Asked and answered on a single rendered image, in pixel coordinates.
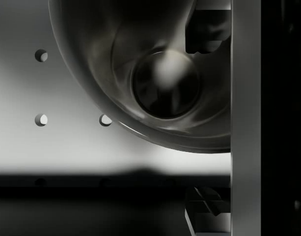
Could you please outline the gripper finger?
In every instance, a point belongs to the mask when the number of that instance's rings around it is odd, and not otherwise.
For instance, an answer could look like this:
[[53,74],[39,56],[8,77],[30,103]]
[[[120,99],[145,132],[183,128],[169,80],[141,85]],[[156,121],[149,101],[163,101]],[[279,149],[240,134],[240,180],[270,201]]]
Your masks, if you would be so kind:
[[185,219],[191,236],[231,236],[230,189],[188,188],[185,198]]
[[188,54],[209,54],[231,36],[231,10],[194,10],[185,28]]

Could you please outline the black mug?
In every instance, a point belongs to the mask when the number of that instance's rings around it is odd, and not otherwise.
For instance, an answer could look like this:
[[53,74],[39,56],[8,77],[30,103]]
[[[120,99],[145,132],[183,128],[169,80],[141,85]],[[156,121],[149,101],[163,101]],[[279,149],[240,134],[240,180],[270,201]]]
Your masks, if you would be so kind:
[[231,149],[231,37],[188,54],[194,10],[232,0],[48,0],[63,60],[120,126],[154,144],[194,153]]

